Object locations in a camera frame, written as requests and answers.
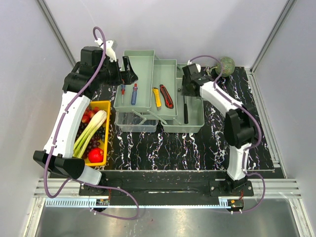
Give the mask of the left aluminium frame post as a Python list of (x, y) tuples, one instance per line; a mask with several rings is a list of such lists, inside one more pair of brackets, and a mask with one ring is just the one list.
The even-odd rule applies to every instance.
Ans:
[(53, 14), (52, 14), (51, 10), (49, 9), (46, 1), (45, 0), (36, 0), (36, 3), (38, 4), (42, 14), (44, 15), (52, 33), (54, 34), (55, 38), (57, 39), (64, 55), (66, 56), (70, 65), (72, 67), (74, 67), (76, 64), (76, 60), (75, 60), (73, 54), (71, 53), (71, 50), (70, 50), (69, 46), (67, 45), (67, 43), (66, 43), (66, 41), (61, 33), (61, 30), (59, 29), (57, 22), (54, 19)]

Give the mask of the red apple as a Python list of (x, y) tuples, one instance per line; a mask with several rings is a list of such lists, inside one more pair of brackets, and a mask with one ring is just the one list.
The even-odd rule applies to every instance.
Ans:
[(104, 151), (100, 148), (94, 148), (88, 153), (88, 160), (91, 163), (102, 162), (104, 158)]

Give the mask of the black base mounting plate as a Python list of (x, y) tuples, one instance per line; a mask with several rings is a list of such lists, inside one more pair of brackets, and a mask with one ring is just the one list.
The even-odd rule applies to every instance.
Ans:
[(215, 205), (219, 197), (253, 197), (252, 183), (226, 191), (224, 171), (107, 170), (104, 184), (132, 194), (142, 206)]

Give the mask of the small red screwdriver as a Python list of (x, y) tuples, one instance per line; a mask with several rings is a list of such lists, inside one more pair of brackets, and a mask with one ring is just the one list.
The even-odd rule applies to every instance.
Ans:
[(124, 95), (125, 95), (125, 84), (122, 84), (120, 86), (120, 90), (121, 90), (121, 103), (123, 104), (123, 102), (124, 102)]

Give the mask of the aluminium frame post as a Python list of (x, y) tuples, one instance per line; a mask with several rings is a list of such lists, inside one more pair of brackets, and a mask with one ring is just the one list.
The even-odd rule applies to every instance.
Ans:
[(254, 63), (250, 67), (250, 72), (252, 74), (258, 69), (262, 59), (266, 55), (269, 47), (271, 46), (272, 42), (274, 41), (275, 37), (277, 36), (278, 32), (280, 31), (281, 27), (285, 23), (286, 19), (288, 18), (291, 10), (293, 9), (294, 5), (296, 4), (296, 0), (287, 0), (283, 9), (281, 10), (274, 26), (272, 27), (267, 39), (265, 40), (258, 56), (256, 57)]
[(36, 3), (38, 4), (42, 14), (44, 15), (52, 33), (54, 34), (55, 38), (57, 39), (64, 55), (66, 56), (70, 65), (72, 67), (74, 67), (76, 64), (76, 60), (75, 60), (73, 54), (71, 53), (71, 50), (70, 50), (69, 46), (67, 45), (67, 43), (66, 43), (66, 41), (61, 33), (61, 30), (59, 29), (57, 22), (54, 19), (53, 14), (52, 14), (51, 10), (49, 9), (46, 1), (45, 0), (36, 0)]

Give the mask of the yellow utility knife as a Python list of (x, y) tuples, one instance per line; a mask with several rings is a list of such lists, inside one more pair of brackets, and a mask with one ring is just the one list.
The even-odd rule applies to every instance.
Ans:
[(152, 91), (153, 91), (154, 96), (155, 96), (157, 110), (159, 111), (161, 109), (161, 99), (160, 99), (160, 95), (159, 95), (159, 89), (156, 87), (153, 87)]

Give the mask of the green melon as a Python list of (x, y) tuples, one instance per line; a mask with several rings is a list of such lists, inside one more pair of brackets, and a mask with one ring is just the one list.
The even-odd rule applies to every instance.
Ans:
[(219, 75), (223, 68), (222, 77), (229, 77), (235, 71), (234, 60), (230, 57), (222, 57), (220, 62), (221, 63), (217, 63), (217, 68), (215, 69), (216, 74)]

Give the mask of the red black utility tool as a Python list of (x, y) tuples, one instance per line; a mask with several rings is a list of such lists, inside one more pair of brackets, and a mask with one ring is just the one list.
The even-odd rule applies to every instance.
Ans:
[(164, 102), (165, 102), (165, 106), (167, 108), (169, 108), (169, 109), (173, 109), (174, 108), (174, 104), (173, 104), (172, 98), (171, 98), (170, 94), (168, 93), (166, 87), (163, 84), (161, 84), (159, 86), (159, 88), (160, 88), (160, 92), (161, 92), (161, 94), (163, 96), (163, 99), (164, 99)]

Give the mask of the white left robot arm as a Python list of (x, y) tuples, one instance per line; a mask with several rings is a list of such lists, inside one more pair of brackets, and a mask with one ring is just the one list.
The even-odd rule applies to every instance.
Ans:
[(68, 180), (89, 184), (96, 195), (107, 189), (106, 175), (85, 164), (74, 155), (76, 133), (85, 109), (101, 84), (131, 85), (138, 80), (129, 57), (123, 57), (121, 69), (114, 41), (96, 39), (97, 46), (85, 46), (78, 61), (65, 77), (62, 102), (53, 131), (43, 150), (35, 151), (33, 159), (48, 173), (62, 175)]

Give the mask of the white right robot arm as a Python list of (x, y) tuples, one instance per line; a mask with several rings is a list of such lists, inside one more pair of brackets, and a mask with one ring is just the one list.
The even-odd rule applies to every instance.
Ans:
[(225, 117), (224, 137), (230, 146), (230, 157), (227, 177), (220, 182), (219, 190), (237, 195), (247, 183), (249, 150), (261, 142), (262, 132), (253, 115), (254, 107), (227, 94), (196, 63), (188, 62), (182, 70), (182, 94), (210, 102)]

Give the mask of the blue red screwdriver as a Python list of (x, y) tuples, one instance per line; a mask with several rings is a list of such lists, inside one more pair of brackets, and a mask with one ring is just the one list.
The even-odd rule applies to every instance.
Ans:
[(137, 90), (138, 90), (138, 87), (137, 87), (137, 84), (135, 83), (133, 87), (132, 95), (131, 95), (131, 105), (136, 105)]

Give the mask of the dark purple grapes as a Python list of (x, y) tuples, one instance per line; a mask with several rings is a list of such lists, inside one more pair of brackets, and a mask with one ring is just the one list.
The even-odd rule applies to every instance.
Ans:
[[(79, 129), (76, 134), (76, 139), (75, 141), (78, 140), (79, 136), (83, 133), (84, 129), (87, 127), (88, 124), (80, 123)], [(106, 128), (104, 126), (100, 126), (97, 131), (94, 133), (94, 135), (91, 137), (89, 140), (89, 143), (87, 147), (85, 148), (83, 155), (81, 158), (86, 159), (88, 158), (88, 153), (94, 149), (97, 148), (101, 145), (101, 142), (105, 142), (105, 132)]]

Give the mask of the white green leek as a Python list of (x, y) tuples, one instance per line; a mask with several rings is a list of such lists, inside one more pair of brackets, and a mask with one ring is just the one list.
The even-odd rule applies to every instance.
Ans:
[(88, 146), (89, 141), (95, 132), (101, 127), (107, 118), (107, 112), (100, 110), (98, 111), (90, 120), (87, 127), (83, 130), (81, 135), (74, 143), (74, 153), (73, 156), (76, 158), (82, 158), (85, 149)]

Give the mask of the translucent green tool box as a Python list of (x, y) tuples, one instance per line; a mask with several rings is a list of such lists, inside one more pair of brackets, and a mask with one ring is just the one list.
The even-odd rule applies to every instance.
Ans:
[[(115, 125), (123, 132), (155, 132), (160, 123), (164, 132), (198, 133), (204, 126), (203, 102), (195, 97), (187, 98), (188, 124), (184, 124), (184, 101), (182, 87), (182, 64), (175, 59), (160, 59), (154, 50), (125, 50), (138, 80), (136, 105), (131, 105), (134, 84), (125, 86), (124, 102), (121, 90), (114, 100)], [(174, 108), (165, 106), (159, 86), (163, 84), (170, 94)], [(158, 111), (153, 87), (159, 89), (161, 109)]]

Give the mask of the right aluminium frame post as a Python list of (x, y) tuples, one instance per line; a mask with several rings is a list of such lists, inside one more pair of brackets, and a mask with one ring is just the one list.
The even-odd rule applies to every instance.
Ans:
[(288, 18), (291, 10), (293, 9), (294, 5), (296, 4), (296, 0), (287, 0), (283, 9), (281, 10), (274, 26), (272, 27), (267, 39), (265, 40), (258, 56), (256, 57), (254, 63), (250, 67), (250, 72), (252, 74), (258, 69), (262, 59), (266, 55), (269, 47), (271, 46), (272, 42), (274, 41), (275, 37), (277, 36), (278, 32), (280, 31), (281, 27), (285, 23), (286, 19)]

